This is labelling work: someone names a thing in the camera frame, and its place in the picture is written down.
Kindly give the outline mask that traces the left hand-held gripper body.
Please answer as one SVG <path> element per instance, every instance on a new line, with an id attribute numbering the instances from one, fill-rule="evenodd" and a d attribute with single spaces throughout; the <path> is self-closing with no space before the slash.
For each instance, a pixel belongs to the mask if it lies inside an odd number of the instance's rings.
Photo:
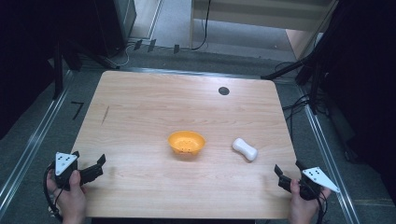
<path id="1" fill-rule="evenodd" d="M 70 176 L 78 168 L 78 158 L 72 154 L 57 152 L 55 155 L 55 182 L 58 188 L 70 190 Z M 103 174 L 103 166 L 96 164 L 79 170 L 80 182 L 84 184 L 94 181 L 98 176 Z"/>

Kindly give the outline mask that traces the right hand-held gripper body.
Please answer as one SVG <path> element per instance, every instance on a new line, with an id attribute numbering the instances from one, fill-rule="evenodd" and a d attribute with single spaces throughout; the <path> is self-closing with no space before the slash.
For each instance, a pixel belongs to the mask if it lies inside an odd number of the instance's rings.
<path id="1" fill-rule="evenodd" d="M 340 189 L 325 175 L 319 167 L 307 168 L 301 172 L 300 196 L 307 201 L 316 199 L 322 188 L 330 189 L 333 192 L 339 193 Z M 278 185 L 291 193 L 290 190 L 291 179 L 284 174 L 278 177 Z"/>

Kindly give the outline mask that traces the person's right hand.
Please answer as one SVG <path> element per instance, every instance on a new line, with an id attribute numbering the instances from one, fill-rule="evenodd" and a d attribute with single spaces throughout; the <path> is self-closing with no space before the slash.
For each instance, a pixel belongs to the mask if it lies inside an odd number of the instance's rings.
<path id="1" fill-rule="evenodd" d="M 297 179 L 291 180 L 290 190 L 291 200 L 288 216 L 289 224 L 311 224 L 312 218 L 331 194 L 329 189 L 323 188 L 318 200 L 304 200 L 300 196 L 300 185 Z"/>

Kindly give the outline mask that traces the person's left hand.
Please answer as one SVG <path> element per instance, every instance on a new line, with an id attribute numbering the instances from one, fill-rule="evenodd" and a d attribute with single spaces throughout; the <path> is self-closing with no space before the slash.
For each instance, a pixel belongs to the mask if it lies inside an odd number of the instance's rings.
<path id="1" fill-rule="evenodd" d="M 57 200 L 63 215 L 63 224 L 84 224 L 86 219 L 87 201 L 85 189 L 80 186 L 80 173 L 75 170 L 69 178 L 69 191 L 59 189 L 52 179 L 53 171 L 47 174 L 47 188 Z"/>

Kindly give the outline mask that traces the white soap bar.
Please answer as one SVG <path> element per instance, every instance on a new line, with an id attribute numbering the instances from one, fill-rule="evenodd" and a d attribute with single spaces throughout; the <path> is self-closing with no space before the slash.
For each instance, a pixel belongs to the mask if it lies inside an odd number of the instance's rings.
<path id="1" fill-rule="evenodd" d="M 236 138 L 233 141 L 232 147 L 235 151 L 241 153 L 248 161 L 254 161 L 258 156 L 258 150 L 241 138 Z"/>

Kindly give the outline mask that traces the black angled floor tape mark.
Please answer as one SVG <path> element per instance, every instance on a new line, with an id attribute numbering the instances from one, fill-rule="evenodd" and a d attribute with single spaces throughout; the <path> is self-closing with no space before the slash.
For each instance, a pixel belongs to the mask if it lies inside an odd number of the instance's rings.
<path id="1" fill-rule="evenodd" d="M 75 119 L 78 117 L 78 115 L 79 115 L 79 113 L 80 113 L 82 107 L 84 106 L 84 103 L 83 103 L 83 102 L 72 101 L 71 104 L 72 104 L 72 105 L 76 105 L 76 106 L 78 107 L 78 109 L 77 109 L 75 115 L 74 115 L 73 118 L 72 118 L 72 120 L 75 120 Z"/>

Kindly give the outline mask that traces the black metal stand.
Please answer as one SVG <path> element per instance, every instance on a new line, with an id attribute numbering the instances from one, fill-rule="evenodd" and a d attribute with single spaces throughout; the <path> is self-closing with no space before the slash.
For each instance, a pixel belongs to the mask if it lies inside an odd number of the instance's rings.
<path id="1" fill-rule="evenodd" d="M 82 62 L 79 54 L 84 54 L 88 58 L 101 64 L 106 69 L 119 69 L 118 65 L 111 64 L 105 59 L 91 52 L 89 49 L 83 47 L 78 42 L 64 37 L 57 37 L 53 47 L 53 69 L 54 69 L 54 95 L 56 100 L 64 89 L 64 67 L 63 62 L 66 62 L 70 69 L 79 70 Z"/>
<path id="2" fill-rule="evenodd" d="M 281 68 L 270 75 L 261 76 L 261 79 L 273 80 L 300 68 L 300 72 L 296 76 L 295 82 L 297 85 L 302 86 L 308 81 L 311 81 L 310 91 L 308 93 L 308 105 L 311 111 L 316 115 L 318 113 L 318 86 L 322 77 L 322 53 L 322 49 L 313 49 L 311 53 L 301 60 Z"/>

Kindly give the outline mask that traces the orange plastic bowl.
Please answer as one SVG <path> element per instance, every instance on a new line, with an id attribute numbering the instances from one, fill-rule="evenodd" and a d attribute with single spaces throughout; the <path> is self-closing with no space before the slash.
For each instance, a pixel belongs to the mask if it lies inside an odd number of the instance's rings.
<path id="1" fill-rule="evenodd" d="M 197 132 L 177 131 L 168 137 L 168 144 L 176 154 L 197 155 L 205 146 L 205 139 Z"/>

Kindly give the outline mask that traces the dark curtain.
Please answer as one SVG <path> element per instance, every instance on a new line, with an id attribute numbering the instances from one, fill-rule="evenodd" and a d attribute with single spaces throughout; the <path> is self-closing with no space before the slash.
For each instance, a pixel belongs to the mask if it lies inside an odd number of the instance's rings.
<path id="1" fill-rule="evenodd" d="M 339 0 L 317 48 L 320 87 L 346 120 L 346 157 L 396 203 L 396 0 Z"/>
<path id="2" fill-rule="evenodd" d="M 72 69 L 81 45 L 68 29 L 89 0 L 0 0 L 0 140 L 36 97 L 58 79 L 49 59 Z"/>

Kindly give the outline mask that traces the black cabinet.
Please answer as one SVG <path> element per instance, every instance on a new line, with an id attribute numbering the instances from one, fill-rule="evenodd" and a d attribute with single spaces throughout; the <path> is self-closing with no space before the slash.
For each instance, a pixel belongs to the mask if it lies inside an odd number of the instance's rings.
<path id="1" fill-rule="evenodd" d="M 112 57 L 126 48 L 136 19 L 134 0 L 93 0 L 99 31 L 96 51 Z"/>

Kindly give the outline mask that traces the pale wooden shelf unit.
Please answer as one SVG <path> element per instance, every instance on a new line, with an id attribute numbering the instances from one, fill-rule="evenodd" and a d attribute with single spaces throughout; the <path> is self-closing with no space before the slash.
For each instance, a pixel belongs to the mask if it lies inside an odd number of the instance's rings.
<path id="1" fill-rule="evenodd" d="M 297 59 L 325 32 L 339 0 L 191 0 L 191 21 L 209 18 L 283 28 Z"/>

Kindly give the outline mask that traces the metal floor rail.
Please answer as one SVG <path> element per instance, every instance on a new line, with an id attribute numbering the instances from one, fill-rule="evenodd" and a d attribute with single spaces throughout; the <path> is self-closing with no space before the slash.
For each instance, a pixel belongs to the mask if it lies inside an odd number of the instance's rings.
<path id="1" fill-rule="evenodd" d="M 336 197 L 345 216 L 346 224 L 361 224 L 345 182 L 341 177 L 341 173 L 335 163 L 327 139 L 320 126 L 318 116 L 314 114 L 308 105 L 305 107 L 304 111 L 316 138 L 319 151 L 327 169 L 327 174 L 333 183 L 339 188 L 339 191 L 336 193 Z"/>
<path id="2" fill-rule="evenodd" d="M 18 159 L 18 162 L 13 167 L 12 172 L 7 178 L 5 184 L 0 188 L 0 220 L 3 218 L 11 203 L 15 193 L 17 192 L 27 170 L 29 169 L 37 151 L 39 150 L 44 138 L 54 119 L 56 118 L 64 99 L 69 92 L 69 87 L 73 83 L 75 75 L 71 70 L 68 70 L 64 75 L 64 89 L 59 93 L 59 96 L 50 102 L 50 105 L 40 120 L 38 127 L 30 135 L 24 150 Z"/>

